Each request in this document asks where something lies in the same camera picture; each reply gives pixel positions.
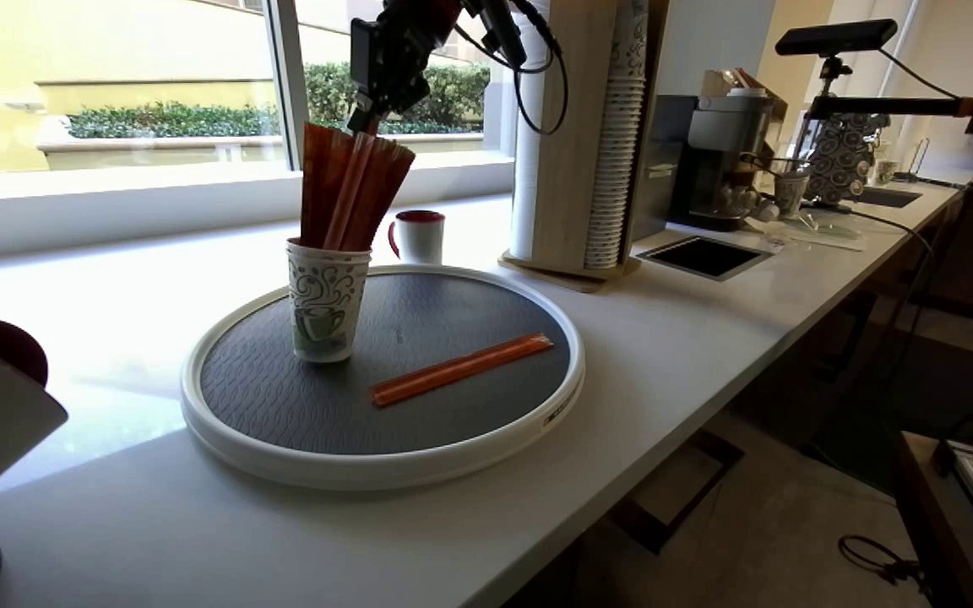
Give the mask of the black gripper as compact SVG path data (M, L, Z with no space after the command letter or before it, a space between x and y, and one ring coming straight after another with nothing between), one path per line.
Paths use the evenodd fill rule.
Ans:
M429 94L429 55L451 37L460 0L381 0L373 20L353 20L353 133L374 133L379 115L403 115Z

